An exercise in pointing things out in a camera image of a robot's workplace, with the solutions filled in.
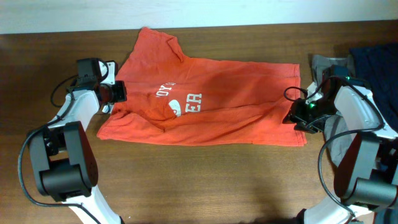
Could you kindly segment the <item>red printed t-shirt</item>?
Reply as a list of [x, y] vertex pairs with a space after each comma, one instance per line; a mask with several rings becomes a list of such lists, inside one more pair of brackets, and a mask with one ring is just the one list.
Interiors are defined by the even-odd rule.
[[283, 122], [291, 107], [284, 90], [300, 85], [297, 64], [192, 58], [175, 36], [145, 27], [116, 78], [127, 99], [100, 127], [102, 140], [179, 146], [307, 142]]

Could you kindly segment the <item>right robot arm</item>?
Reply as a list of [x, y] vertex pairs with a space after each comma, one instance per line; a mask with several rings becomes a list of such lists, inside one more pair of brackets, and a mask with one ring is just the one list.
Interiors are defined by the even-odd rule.
[[330, 192], [316, 206], [302, 210], [296, 223], [356, 223], [371, 212], [397, 208], [397, 132], [383, 118], [366, 80], [352, 77], [345, 67], [332, 65], [322, 73], [322, 82], [302, 90], [303, 98], [293, 100], [283, 122], [296, 131], [320, 133], [326, 120], [340, 114], [346, 131], [333, 134], [320, 149], [345, 136], [349, 146], [334, 177]]

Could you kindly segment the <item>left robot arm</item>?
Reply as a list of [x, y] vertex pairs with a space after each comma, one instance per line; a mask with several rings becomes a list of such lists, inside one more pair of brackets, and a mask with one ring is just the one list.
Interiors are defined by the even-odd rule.
[[[80, 59], [77, 69], [59, 112], [27, 135], [17, 162], [19, 182], [35, 205], [68, 207], [83, 223], [123, 223], [98, 187], [98, 166], [86, 129], [99, 111], [110, 113], [115, 103], [126, 101], [126, 87], [116, 80], [118, 65], [113, 60]], [[28, 193], [22, 177], [25, 151], [37, 190], [53, 203], [38, 202]]]

